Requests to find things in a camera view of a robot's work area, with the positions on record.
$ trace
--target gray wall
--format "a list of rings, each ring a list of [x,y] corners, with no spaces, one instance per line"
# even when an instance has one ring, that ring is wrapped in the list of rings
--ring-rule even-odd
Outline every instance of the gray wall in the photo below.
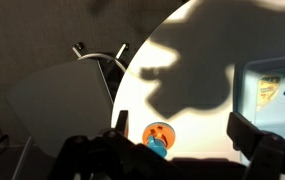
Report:
[[[89,52],[116,52],[130,43],[129,62],[143,41],[182,1],[0,0],[0,128],[11,146],[28,132],[5,101],[8,88],[28,75],[76,58],[83,41]]]

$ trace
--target white curved surface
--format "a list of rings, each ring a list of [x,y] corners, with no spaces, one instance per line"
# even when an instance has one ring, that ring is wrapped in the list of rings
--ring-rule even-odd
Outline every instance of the white curved surface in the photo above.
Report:
[[[226,134],[234,64],[285,55],[285,14],[254,2],[191,0],[168,17],[131,61],[114,102],[112,127],[119,111],[129,110],[128,138],[134,143],[142,142],[152,122],[174,128],[168,160],[239,162]]]

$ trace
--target sticker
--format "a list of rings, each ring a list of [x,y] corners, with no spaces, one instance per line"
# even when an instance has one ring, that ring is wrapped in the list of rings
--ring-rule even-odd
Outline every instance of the sticker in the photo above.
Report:
[[[281,79],[281,74],[270,73],[262,75],[258,82],[256,111],[259,111],[274,99],[279,90]]]

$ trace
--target gray panel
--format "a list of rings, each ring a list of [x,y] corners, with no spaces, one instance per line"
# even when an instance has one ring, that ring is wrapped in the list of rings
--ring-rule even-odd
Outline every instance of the gray panel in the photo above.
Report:
[[[39,147],[56,157],[73,135],[110,127],[112,101],[97,61],[71,61],[23,80],[7,100]]]

